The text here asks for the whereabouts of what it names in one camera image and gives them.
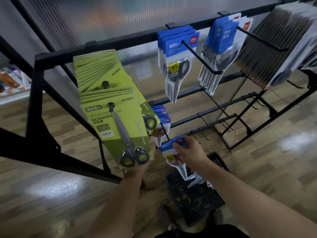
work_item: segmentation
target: person's right hand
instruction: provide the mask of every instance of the person's right hand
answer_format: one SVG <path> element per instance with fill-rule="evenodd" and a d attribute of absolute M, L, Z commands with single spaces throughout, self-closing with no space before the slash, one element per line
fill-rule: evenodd
<path fill-rule="evenodd" d="M 198 174 L 202 168 L 210 162 L 205 155 L 203 148 L 196 139 L 184 135 L 187 149 L 182 148 L 178 143 L 172 143 L 173 148 L 182 156 L 185 164 L 195 170 Z"/>

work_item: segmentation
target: yellow price sticker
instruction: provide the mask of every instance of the yellow price sticker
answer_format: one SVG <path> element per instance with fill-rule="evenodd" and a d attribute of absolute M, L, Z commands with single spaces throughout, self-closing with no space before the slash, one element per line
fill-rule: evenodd
<path fill-rule="evenodd" d="M 179 62 L 173 62 L 169 64 L 168 70 L 170 73 L 176 73 L 179 69 Z"/>
<path fill-rule="evenodd" d="M 175 161 L 175 158 L 174 158 L 173 155 L 167 155 L 167 156 L 165 156 L 165 158 L 166 158 L 169 162 Z"/>

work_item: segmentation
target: forearm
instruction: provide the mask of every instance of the forearm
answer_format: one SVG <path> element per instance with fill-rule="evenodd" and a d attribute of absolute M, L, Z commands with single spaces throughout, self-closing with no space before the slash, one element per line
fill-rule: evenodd
<path fill-rule="evenodd" d="M 251 237 L 317 237 L 315 223 L 212 161 L 207 161 L 197 173 L 212 183 Z"/>
<path fill-rule="evenodd" d="M 126 173 L 85 238 L 131 238 L 142 177 Z"/>

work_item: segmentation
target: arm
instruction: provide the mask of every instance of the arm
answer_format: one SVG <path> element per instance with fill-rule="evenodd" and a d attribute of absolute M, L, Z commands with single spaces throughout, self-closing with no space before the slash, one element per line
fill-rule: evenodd
<path fill-rule="evenodd" d="M 208 159 L 198 141 L 185 136 L 187 149 L 173 143 L 185 163 L 210 181 L 250 237 L 317 237 L 317 225 L 252 188 Z"/>
<path fill-rule="evenodd" d="M 153 154 L 155 141 L 151 142 Z M 85 238 L 131 238 L 143 175 L 149 166 L 131 168 L 102 209 Z"/>

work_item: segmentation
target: person's right arm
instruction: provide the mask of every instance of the person's right arm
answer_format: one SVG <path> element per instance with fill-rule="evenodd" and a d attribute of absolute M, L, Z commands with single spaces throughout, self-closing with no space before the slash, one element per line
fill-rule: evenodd
<path fill-rule="evenodd" d="M 317 237 L 317 224 L 216 165 L 195 139 L 185 140 L 187 149 L 173 143 L 174 149 L 213 185 L 250 237 Z"/>

